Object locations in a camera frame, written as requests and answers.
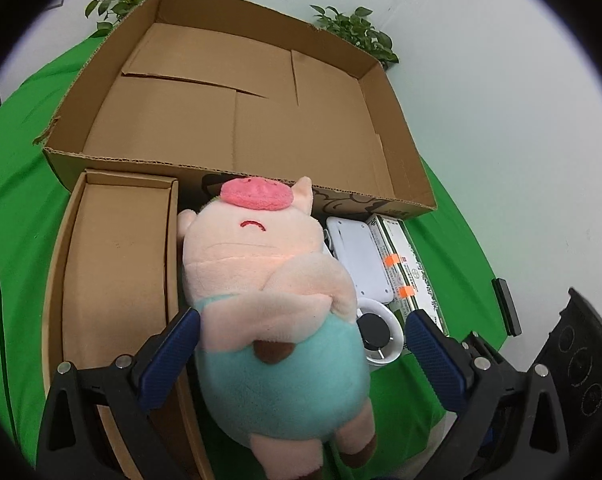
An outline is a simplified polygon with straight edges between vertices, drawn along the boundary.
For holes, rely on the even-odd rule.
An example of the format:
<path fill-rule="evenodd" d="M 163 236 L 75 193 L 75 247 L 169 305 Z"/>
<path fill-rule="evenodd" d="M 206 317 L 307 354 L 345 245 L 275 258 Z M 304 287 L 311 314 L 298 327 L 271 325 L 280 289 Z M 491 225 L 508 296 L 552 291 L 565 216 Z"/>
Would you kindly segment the small cardboard tray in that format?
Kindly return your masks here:
<path fill-rule="evenodd" d="M 108 366 L 133 356 L 179 312 L 176 214 L 179 184 L 173 178 L 86 170 L 66 207 L 50 264 L 42 361 L 47 394 L 57 366 Z M 197 423 L 189 372 L 194 353 L 152 425 L 184 479 L 209 479 L 212 469 Z M 144 479 L 126 451 L 109 408 L 99 415 L 123 479 Z"/>

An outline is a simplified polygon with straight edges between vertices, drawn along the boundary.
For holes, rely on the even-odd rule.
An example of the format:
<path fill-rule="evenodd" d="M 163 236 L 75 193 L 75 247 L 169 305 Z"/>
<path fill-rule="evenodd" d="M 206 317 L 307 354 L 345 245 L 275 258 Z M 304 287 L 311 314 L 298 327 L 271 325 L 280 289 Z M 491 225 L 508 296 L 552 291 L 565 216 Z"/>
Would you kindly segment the white handheld fan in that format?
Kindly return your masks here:
<path fill-rule="evenodd" d="M 325 251 L 333 256 L 326 244 L 326 227 L 324 237 Z M 378 370 L 397 361 L 403 353 L 403 328 L 388 308 L 389 304 L 357 295 L 356 299 L 356 324 L 363 340 L 367 363 L 371 370 Z"/>

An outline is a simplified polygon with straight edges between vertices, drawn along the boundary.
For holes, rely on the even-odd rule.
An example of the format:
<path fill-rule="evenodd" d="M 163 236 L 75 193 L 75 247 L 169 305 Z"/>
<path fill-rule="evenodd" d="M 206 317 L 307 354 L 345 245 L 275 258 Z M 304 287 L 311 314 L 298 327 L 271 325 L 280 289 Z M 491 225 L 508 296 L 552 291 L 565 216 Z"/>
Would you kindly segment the pink pig plush toy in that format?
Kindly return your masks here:
<path fill-rule="evenodd" d="M 321 478 L 327 442 L 352 468 L 376 450 L 355 288 L 312 209 L 309 178 L 245 177 L 177 218 L 202 398 L 270 479 Z"/>

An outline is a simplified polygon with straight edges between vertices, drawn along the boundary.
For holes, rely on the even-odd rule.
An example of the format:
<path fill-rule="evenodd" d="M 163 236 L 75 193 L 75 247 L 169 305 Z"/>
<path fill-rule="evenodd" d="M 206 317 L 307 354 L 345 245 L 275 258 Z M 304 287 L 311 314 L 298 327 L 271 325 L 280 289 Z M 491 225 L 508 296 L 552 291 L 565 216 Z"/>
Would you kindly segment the green tablecloth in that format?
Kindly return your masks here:
<path fill-rule="evenodd" d="M 98 46 L 96 38 L 80 42 L 28 77 L 0 107 L 0 423 L 28 460 L 35 456 L 45 403 L 40 347 L 46 280 L 69 200 L 34 138 Z M 455 338 L 475 332 L 501 347 L 506 332 L 491 266 L 443 185 L 433 181 L 432 189 L 437 209 L 406 226 L 447 328 Z M 375 455 L 359 469 L 329 456 L 326 478 L 406 476 L 435 441 L 443 409 L 412 356 L 376 370 L 371 400 Z"/>

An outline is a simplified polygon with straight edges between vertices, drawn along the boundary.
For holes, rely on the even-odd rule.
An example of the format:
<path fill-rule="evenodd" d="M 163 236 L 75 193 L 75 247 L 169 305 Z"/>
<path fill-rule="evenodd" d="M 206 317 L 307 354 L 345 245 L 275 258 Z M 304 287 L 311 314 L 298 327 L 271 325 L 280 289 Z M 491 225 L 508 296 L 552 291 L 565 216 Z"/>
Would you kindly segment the small black object on cloth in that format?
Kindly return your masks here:
<path fill-rule="evenodd" d="M 520 336 L 522 334 L 522 326 L 520 325 L 518 313 L 507 281 L 504 278 L 493 278 L 491 284 L 501 310 L 507 335 L 510 337 Z"/>

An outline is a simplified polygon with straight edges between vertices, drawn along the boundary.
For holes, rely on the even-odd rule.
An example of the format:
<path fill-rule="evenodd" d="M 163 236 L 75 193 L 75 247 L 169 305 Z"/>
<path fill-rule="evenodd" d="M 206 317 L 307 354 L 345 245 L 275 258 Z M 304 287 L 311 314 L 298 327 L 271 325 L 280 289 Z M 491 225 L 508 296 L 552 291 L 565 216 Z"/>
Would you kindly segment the green white medicine box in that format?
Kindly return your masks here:
<path fill-rule="evenodd" d="M 435 291 L 403 221 L 372 214 L 366 221 L 392 287 L 389 309 L 405 325 L 407 316 L 423 310 L 445 335 L 449 330 Z"/>

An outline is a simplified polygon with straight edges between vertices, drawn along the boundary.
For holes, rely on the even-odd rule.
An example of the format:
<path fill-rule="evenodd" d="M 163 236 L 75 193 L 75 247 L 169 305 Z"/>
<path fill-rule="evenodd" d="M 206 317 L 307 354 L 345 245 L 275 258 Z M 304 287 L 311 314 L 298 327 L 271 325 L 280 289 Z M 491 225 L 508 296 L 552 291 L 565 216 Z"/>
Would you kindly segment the white flat rectangular device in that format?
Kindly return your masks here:
<path fill-rule="evenodd" d="M 393 290 L 371 229 L 365 222 L 329 217 L 326 244 L 349 272 L 357 296 L 390 304 Z"/>

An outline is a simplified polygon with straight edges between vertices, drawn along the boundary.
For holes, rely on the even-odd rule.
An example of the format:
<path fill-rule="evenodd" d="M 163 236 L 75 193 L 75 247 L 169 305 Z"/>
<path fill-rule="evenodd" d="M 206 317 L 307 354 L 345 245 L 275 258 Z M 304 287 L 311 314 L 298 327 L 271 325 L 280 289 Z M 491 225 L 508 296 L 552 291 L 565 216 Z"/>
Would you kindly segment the large open cardboard box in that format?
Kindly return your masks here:
<path fill-rule="evenodd" d="M 87 169 L 179 180 L 309 177 L 314 210 L 409 218 L 437 203 L 381 64 L 246 0 L 144 0 L 80 70 L 40 136 L 59 181 Z"/>

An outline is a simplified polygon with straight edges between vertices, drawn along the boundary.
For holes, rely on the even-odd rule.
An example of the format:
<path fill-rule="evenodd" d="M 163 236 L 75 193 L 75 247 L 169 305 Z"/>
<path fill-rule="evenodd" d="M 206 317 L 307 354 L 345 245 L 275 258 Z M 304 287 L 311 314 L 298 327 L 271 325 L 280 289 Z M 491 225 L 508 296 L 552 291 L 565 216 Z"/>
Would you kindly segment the right potted green plant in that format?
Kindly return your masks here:
<path fill-rule="evenodd" d="M 314 24 L 317 28 L 376 58 L 385 70 L 400 63 L 400 58 L 393 50 L 392 39 L 369 20 L 373 10 L 358 6 L 352 13 L 345 14 L 334 6 L 311 4 L 310 8 L 315 12 Z"/>

